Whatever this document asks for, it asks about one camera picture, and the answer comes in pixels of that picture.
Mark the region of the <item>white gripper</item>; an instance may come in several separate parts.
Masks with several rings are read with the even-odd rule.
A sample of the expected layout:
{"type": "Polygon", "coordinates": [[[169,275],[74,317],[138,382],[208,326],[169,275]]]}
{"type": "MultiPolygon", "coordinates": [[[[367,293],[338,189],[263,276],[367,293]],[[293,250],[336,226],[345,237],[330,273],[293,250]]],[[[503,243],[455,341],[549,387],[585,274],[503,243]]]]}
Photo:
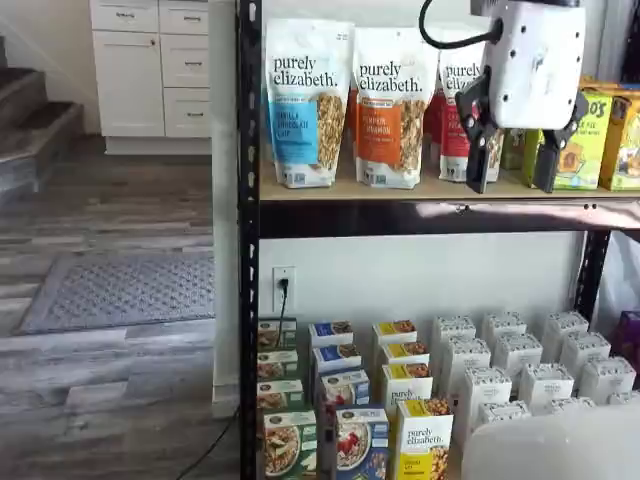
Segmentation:
{"type": "Polygon", "coordinates": [[[489,143],[498,127],[543,130],[534,186],[551,193],[560,154],[588,110],[579,89],[586,9],[578,1],[499,1],[492,19],[502,22],[499,40],[485,48],[482,73],[455,94],[469,141],[466,184],[484,194],[489,143]]]}

